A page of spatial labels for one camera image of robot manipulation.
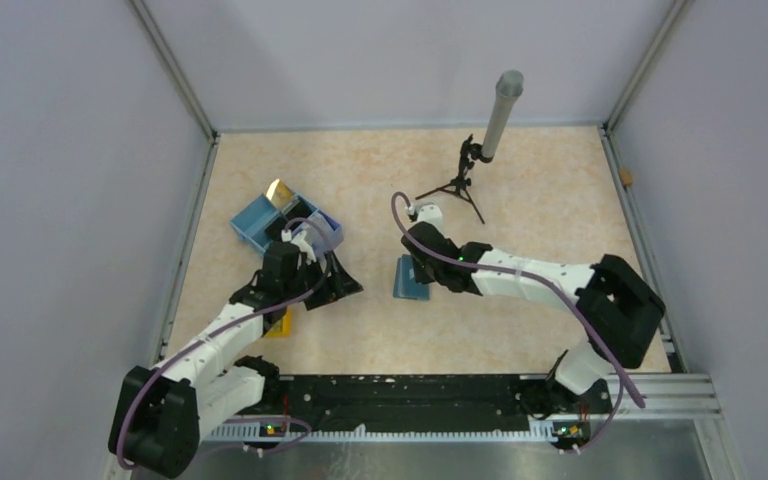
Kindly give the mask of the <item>blue leather card holder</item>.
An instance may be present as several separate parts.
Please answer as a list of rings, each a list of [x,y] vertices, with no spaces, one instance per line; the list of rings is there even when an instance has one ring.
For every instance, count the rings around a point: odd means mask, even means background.
[[[430,300],[430,288],[416,280],[410,255],[402,255],[397,261],[392,295],[404,300]]]

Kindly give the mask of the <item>blue compartment organizer tray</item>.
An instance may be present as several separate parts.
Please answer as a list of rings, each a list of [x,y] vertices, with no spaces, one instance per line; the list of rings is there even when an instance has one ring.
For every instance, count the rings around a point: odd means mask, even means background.
[[[316,232],[311,233],[314,251],[321,256],[326,245],[336,249],[344,240],[342,225],[307,198],[294,194],[288,206],[276,207],[265,194],[261,194],[229,222],[238,239],[262,257],[271,243],[281,238],[280,231],[286,224],[303,214],[325,234],[323,240]]]

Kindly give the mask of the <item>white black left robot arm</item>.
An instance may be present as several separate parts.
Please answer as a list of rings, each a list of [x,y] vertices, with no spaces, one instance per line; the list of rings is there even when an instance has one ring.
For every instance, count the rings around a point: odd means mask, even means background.
[[[262,414],[277,407],[281,388],[268,378],[273,365],[235,359],[291,305],[313,310],[361,292],[336,256],[341,242],[312,223],[288,227],[207,327],[170,357],[124,376],[108,439],[122,469],[176,478],[224,421],[247,407]]]

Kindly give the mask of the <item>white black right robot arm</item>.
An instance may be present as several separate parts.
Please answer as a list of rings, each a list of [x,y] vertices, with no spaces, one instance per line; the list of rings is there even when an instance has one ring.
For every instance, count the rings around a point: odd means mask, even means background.
[[[629,370],[642,365],[666,313],[660,296],[623,258],[595,263],[551,263],[516,256],[489,244],[456,245],[443,233],[441,209],[409,203],[410,223],[398,227],[420,283],[452,293],[506,296],[569,311],[585,337],[562,354],[546,385],[549,404],[572,412],[598,380],[615,373],[638,407],[643,394]]]

